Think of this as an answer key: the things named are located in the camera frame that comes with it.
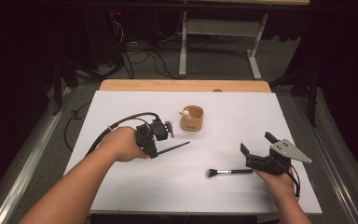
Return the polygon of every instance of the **small toy figure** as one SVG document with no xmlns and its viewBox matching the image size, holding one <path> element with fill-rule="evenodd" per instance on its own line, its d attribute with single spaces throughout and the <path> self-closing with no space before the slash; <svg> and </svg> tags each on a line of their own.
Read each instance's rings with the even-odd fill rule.
<svg viewBox="0 0 358 224">
<path fill-rule="evenodd" d="M 191 119 L 190 110 L 188 108 L 185 108 L 180 114 L 184 119 Z"/>
</svg>

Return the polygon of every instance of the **white paper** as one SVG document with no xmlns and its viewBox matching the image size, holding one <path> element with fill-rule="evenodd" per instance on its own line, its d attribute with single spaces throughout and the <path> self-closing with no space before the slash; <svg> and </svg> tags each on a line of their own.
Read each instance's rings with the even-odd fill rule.
<svg viewBox="0 0 358 224">
<path fill-rule="evenodd" d="M 185 132 L 179 112 L 204 110 L 202 129 Z M 244 143 L 251 154 L 267 156 L 265 132 L 293 142 L 274 93 L 97 91 L 66 172 L 84 158 L 97 136 L 120 119 L 153 112 L 173 122 L 174 138 L 156 142 L 158 151 L 190 141 L 153 160 L 115 163 L 106 175 L 91 213 L 275 214 L 269 192 L 256 174 L 206 177 L 208 169 L 244 169 Z M 154 117 L 145 116 L 147 122 Z M 122 126 L 141 125 L 140 120 Z M 293 161 L 301 180 L 300 205 L 321 214 L 304 166 Z"/>
</svg>

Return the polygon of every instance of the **makeup brush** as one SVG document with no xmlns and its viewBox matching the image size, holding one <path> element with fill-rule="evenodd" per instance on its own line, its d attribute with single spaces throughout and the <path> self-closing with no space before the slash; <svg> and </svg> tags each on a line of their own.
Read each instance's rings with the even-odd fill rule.
<svg viewBox="0 0 358 224">
<path fill-rule="evenodd" d="M 215 170 L 209 169 L 206 172 L 206 176 L 211 178 L 216 175 L 239 175 L 239 174 L 251 174 L 253 172 L 252 169 L 243 169 L 243 170 Z"/>
</svg>

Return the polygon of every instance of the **wooden cup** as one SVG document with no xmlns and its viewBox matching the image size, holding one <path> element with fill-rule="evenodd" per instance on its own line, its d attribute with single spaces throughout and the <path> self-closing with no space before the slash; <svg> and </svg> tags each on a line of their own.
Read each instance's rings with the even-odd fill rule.
<svg viewBox="0 0 358 224">
<path fill-rule="evenodd" d="M 180 119 L 181 128 L 187 132 L 198 132 L 202 127 L 203 109 L 197 105 L 188 105 L 184 108 L 186 109 L 190 112 L 190 116 Z"/>
</svg>

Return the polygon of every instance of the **silver gripper plate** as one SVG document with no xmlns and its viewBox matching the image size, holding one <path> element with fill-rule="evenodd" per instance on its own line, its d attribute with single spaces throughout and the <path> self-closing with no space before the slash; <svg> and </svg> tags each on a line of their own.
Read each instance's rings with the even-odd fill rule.
<svg viewBox="0 0 358 224">
<path fill-rule="evenodd" d="M 277 143 L 272 144 L 270 148 L 286 158 L 312 163 L 312 160 L 308 158 L 308 156 L 306 156 L 302 151 L 300 151 L 300 149 L 298 149 L 295 145 L 293 145 L 289 140 L 283 139 Z"/>
</svg>

